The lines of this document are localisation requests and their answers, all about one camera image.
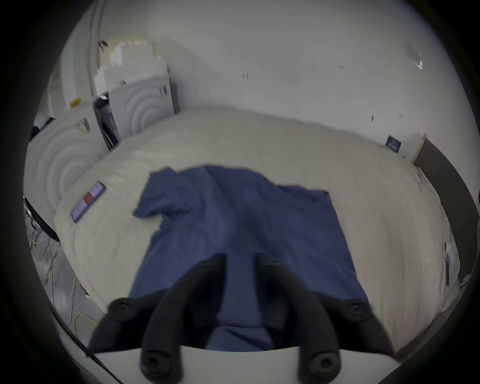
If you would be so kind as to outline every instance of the black cable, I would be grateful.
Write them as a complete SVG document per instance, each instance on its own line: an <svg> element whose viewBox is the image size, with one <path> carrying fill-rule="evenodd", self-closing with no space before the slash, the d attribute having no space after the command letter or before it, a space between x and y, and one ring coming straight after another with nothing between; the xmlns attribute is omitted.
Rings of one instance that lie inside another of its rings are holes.
<svg viewBox="0 0 480 384"><path fill-rule="evenodd" d="M55 297L53 295L53 255L52 255L52 250L50 249L50 268L51 268L51 273L52 273L52 276L51 276L51 281L52 281L52 302L53 302L53 307L55 309L57 309L57 307L55 307Z"/></svg>

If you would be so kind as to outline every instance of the white box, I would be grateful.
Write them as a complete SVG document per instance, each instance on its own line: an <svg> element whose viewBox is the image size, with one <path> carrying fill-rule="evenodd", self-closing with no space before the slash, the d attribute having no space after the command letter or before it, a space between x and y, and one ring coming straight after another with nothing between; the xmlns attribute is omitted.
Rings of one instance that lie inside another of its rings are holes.
<svg viewBox="0 0 480 384"><path fill-rule="evenodd" d="M121 43L110 55L110 65L130 65L153 57L153 46L146 41Z"/></svg>
<svg viewBox="0 0 480 384"><path fill-rule="evenodd" d="M167 63L160 57L149 57L127 65L100 68L95 75L94 83L97 95L101 95L119 86L123 81L133 83L167 75Z"/></svg>

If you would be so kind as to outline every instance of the sticker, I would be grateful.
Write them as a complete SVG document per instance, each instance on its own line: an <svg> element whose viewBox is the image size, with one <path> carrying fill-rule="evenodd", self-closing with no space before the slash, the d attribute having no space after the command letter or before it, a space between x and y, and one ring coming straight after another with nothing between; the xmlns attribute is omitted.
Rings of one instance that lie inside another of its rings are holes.
<svg viewBox="0 0 480 384"><path fill-rule="evenodd" d="M398 153L398 150L400 149L401 144L402 142L397 140L395 137L388 136L388 139L385 145L395 153Z"/></svg>

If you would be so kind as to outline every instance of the cable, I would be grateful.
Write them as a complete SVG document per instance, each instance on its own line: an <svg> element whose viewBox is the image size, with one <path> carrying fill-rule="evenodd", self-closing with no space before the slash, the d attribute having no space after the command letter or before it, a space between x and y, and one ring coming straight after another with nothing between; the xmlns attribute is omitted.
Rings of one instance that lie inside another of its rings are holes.
<svg viewBox="0 0 480 384"><path fill-rule="evenodd" d="M75 283L77 282L77 276L73 279L73 288L72 288L72 295L70 296L70 317L68 318L67 326L70 325L70 321L72 321L72 312L73 312L73 293L75 292Z"/></svg>
<svg viewBox="0 0 480 384"><path fill-rule="evenodd" d="M52 256L52 250L50 249L50 244L47 244L47 247L48 247L48 251L50 252L50 270L52 273L52 302L53 302L53 308L57 310L57 307L55 307L55 296L53 293L53 260L52 260L53 256Z"/></svg>
<svg viewBox="0 0 480 384"><path fill-rule="evenodd" d="M46 244L47 247L48 247L49 244L50 244L50 240L51 240L51 239L49 238L48 241L44 241L43 243L36 243L36 242L34 241L33 244L34 244L35 246L37 246L37 245L42 245L42 244ZM39 259L36 258L35 251L32 250L34 257L35 257L38 261L41 261L41 260L43 259L43 256L45 256L45 254L47 253L47 247L45 247L45 250L43 251L42 257L40 257Z"/></svg>
<svg viewBox="0 0 480 384"><path fill-rule="evenodd" d="M75 333L75 336L77 336L77 339L78 339L78 335L77 335L77 329L75 328L75 324L79 316L86 317L88 320L94 322L95 324L98 324L97 320L92 319L90 316L87 316L85 313L81 313L81 312L77 313L76 316L73 318L73 333Z"/></svg>

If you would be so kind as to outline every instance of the bed frame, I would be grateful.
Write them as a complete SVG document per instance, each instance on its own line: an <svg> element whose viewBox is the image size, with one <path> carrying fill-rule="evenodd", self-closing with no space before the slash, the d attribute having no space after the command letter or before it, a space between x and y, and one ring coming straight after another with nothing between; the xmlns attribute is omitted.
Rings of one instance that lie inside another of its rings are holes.
<svg viewBox="0 0 480 384"><path fill-rule="evenodd" d="M440 197L458 249L460 281L468 274L471 274L471 277L470 282L460 288L459 295L450 308L439 314L425 331L397 353L396 357L400 361L407 361L416 353L428 356L446 341L471 299L480 274L480 267L476 264L479 256L479 213L464 181L450 161L426 136L422 137L412 162L423 171Z"/></svg>

